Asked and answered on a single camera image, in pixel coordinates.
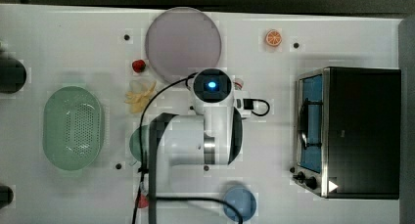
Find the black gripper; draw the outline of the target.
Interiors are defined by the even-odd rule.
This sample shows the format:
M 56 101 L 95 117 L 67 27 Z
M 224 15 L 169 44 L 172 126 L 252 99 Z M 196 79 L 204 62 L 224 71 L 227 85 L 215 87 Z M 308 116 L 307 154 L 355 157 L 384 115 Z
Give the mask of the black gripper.
M 251 100 L 250 93 L 248 91 L 236 90 L 234 92 L 234 99 L 234 107 L 241 115 L 241 118 L 250 117 L 254 109 L 254 103 Z

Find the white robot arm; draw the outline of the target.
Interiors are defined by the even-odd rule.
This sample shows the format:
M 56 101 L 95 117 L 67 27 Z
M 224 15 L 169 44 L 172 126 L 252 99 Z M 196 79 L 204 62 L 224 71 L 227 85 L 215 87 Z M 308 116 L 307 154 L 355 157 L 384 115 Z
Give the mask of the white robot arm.
M 229 165 L 242 149 L 243 120 L 253 114 L 249 93 L 223 70 L 208 68 L 190 83 L 194 113 L 163 112 L 149 124 L 149 224 L 157 202 L 172 201 L 170 169 L 176 165 Z

